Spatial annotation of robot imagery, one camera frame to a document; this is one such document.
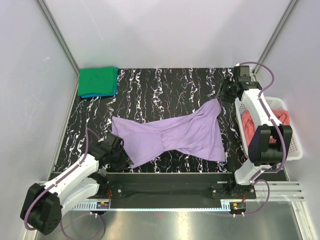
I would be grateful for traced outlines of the purple t shirt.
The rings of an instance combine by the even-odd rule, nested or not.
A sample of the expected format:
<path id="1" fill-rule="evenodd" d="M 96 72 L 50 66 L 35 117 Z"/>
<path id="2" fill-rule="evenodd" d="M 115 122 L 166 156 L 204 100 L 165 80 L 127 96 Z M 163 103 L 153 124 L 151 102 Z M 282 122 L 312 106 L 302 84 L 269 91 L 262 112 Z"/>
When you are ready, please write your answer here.
<path id="1" fill-rule="evenodd" d="M 112 133 L 123 139 L 132 168 L 172 150 L 207 161 L 224 162 L 220 113 L 219 101 L 211 99 L 189 115 L 147 123 L 114 116 Z"/>

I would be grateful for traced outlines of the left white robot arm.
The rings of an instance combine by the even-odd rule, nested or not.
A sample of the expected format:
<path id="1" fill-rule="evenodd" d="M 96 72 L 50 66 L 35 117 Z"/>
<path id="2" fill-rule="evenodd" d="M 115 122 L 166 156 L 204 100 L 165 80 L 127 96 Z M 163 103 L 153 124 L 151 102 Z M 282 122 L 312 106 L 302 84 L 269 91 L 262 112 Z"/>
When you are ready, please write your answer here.
<path id="1" fill-rule="evenodd" d="M 79 159 L 58 176 L 44 184 L 29 187 L 20 212 L 29 231 L 50 234 L 63 216 L 84 200 L 112 197 L 105 168 L 123 170 L 132 163 L 124 148 L 124 140 L 112 133 L 93 146 L 87 142 Z"/>

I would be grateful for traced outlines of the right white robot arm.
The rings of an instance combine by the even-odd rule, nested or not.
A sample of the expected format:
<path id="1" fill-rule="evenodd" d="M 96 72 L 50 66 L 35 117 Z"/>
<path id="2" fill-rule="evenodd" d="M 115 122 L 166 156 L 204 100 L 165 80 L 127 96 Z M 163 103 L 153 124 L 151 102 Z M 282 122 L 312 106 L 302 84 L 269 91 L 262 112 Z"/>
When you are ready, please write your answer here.
<path id="1" fill-rule="evenodd" d="M 248 159 L 234 172 L 236 184 L 252 185 L 262 173 L 279 172 L 286 162 L 293 130 L 274 115 L 260 84 L 225 78 L 217 96 L 229 103 L 239 99 L 249 111 L 255 126 L 248 146 Z"/>

